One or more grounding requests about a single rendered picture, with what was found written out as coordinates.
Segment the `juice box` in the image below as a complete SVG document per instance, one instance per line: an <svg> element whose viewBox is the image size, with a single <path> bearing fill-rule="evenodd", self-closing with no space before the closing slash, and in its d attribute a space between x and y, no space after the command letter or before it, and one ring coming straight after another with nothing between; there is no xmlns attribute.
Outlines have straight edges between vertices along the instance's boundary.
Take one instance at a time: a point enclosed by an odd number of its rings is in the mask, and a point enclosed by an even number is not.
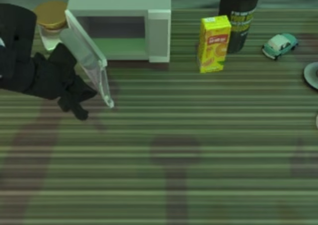
<svg viewBox="0 0 318 225"><path fill-rule="evenodd" d="M226 15L201 19L197 61L200 73L223 70L231 23Z"/></svg>

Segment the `brown lid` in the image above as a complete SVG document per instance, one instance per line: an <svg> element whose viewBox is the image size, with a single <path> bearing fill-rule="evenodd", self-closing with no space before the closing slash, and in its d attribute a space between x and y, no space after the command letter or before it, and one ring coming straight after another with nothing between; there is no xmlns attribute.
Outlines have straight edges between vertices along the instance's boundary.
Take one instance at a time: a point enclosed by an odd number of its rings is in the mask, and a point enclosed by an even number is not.
<svg viewBox="0 0 318 225"><path fill-rule="evenodd" d="M66 8L67 4L59 0L48 1L38 5L34 9L37 15L37 24L51 30L62 28L66 24Z"/></svg>

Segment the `person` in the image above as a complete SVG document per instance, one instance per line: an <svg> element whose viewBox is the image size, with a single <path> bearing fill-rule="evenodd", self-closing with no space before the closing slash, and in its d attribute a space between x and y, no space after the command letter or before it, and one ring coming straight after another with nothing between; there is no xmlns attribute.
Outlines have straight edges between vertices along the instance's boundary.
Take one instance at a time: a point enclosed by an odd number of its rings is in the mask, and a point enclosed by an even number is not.
<svg viewBox="0 0 318 225"><path fill-rule="evenodd" d="M76 74L77 61L64 44L58 44L48 59L41 53L31 56L35 27L35 13L0 3L0 89L59 99L63 111L86 120L88 111L80 103L97 91Z"/></svg>

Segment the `wooden table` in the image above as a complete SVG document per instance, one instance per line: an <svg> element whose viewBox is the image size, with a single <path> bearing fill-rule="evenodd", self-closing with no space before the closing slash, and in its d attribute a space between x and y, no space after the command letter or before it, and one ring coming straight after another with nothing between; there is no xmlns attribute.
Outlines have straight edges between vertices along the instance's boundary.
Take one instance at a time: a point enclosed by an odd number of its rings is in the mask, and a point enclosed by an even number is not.
<svg viewBox="0 0 318 225"><path fill-rule="evenodd" d="M96 97L87 122L2 91L1 224L318 223L318 94L302 79L318 10L258 10L244 49L201 75L199 19L213 14L173 13L168 65L109 62L116 109ZM274 62L260 47L279 32L300 46Z"/></svg>

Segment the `open door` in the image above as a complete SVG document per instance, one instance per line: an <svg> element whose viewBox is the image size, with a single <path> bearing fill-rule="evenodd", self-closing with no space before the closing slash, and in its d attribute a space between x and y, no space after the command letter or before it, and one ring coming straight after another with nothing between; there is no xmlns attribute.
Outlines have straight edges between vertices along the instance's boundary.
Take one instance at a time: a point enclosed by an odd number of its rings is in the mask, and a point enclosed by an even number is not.
<svg viewBox="0 0 318 225"><path fill-rule="evenodd" d="M65 15L69 28L61 32L61 41L77 59L105 103L110 108L114 107L108 84L106 57L95 45L76 17L69 10L65 11Z"/></svg>

